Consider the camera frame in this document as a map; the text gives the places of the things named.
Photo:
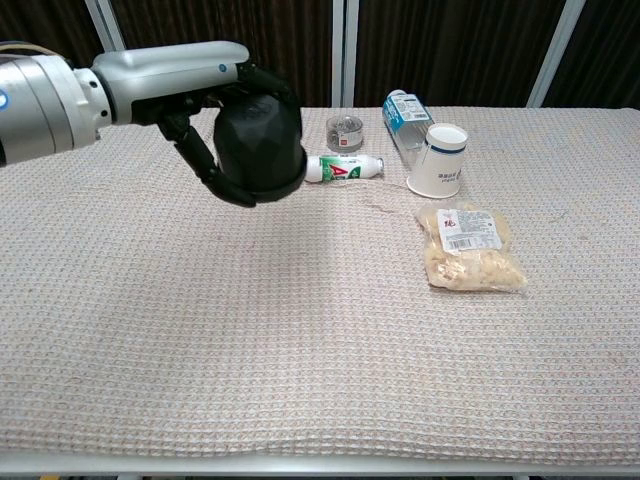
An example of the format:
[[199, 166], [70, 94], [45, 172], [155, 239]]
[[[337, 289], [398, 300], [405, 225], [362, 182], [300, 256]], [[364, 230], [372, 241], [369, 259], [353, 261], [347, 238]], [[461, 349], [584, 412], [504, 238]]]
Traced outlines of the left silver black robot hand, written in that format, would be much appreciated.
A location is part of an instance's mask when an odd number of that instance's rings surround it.
[[115, 125], [155, 125], [201, 183], [245, 208], [295, 192], [307, 169], [291, 85], [231, 41], [101, 54], [91, 66]]

